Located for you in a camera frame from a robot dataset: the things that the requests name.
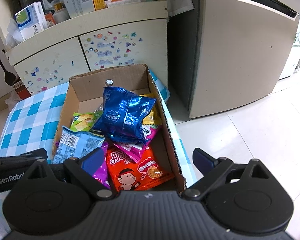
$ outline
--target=magenta package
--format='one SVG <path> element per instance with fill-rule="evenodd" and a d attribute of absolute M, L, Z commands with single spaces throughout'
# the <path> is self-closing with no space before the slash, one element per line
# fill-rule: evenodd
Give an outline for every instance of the magenta package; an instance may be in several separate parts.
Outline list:
<path fill-rule="evenodd" d="M 106 164 L 106 153 L 107 153 L 108 145 L 109 144 L 106 141 L 103 142 L 101 149 L 103 150 L 105 159 L 104 159 L 102 165 L 99 167 L 99 169 L 97 169 L 97 171 L 92 176 L 93 176 L 93 178 L 98 180 L 100 183 L 102 183 L 103 186 L 110 189 L 110 186 L 107 181 L 108 171 L 107 171 L 107 164 Z"/>
<path fill-rule="evenodd" d="M 151 140 L 161 127 L 162 125 L 142 125 L 142 131 L 146 139 L 146 144 L 141 142 L 113 142 L 113 144 L 122 150 L 126 155 L 128 155 L 134 162 L 138 163 L 141 160 L 143 152 L 146 150 L 147 146 L 150 144 Z"/>

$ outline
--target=checkered tablecloth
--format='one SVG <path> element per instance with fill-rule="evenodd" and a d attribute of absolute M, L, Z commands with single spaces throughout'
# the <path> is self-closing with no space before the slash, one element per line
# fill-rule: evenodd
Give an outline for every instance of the checkered tablecloth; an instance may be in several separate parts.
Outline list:
<path fill-rule="evenodd" d="M 167 101 L 170 92 L 154 77 L 162 101 Z M 52 145 L 60 113 L 66 98 L 69 83 L 61 84 L 27 98 L 14 107 L 8 116 L 0 139 L 0 157 L 16 156 L 39 148 L 45 148 L 48 162 L 52 159 Z M 163 104 L 168 126 L 178 155 L 178 160 L 187 186 L 196 181 L 194 170 L 176 131 L 168 108 Z M 8 192 L 0 193 L 0 217 L 3 218 L 2 203 Z"/>

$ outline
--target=blue and white box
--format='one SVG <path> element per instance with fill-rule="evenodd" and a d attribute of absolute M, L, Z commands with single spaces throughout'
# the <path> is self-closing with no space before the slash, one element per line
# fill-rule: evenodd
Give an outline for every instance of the blue and white box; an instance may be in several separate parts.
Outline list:
<path fill-rule="evenodd" d="M 15 17 L 24 41 L 48 28 L 41 2 L 30 4 Z"/>

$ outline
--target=cabinet door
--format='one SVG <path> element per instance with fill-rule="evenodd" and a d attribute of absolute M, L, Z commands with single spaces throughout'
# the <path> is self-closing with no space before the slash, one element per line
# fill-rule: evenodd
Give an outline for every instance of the cabinet door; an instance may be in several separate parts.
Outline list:
<path fill-rule="evenodd" d="M 146 63 L 167 85 L 166 19 L 122 24 L 79 37 L 91 70 Z"/>
<path fill-rule="evenodd" d="M 14 68 L 31 95 L 90 71 L 77 37 L 44 49 Z"/>

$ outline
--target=shiny blue foil package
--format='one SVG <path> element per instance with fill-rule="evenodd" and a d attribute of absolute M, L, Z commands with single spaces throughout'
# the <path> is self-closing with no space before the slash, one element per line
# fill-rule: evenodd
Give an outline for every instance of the shiny blue foil package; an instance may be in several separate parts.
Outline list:
<path fill-rule="evenodd" d="M 139 141 L 146 144 L 142 120 L 150 113 L 156 99 L 141 97 L 119 87 L 105 87 L 103 114 L 92 130 L 121 143 Z"/>

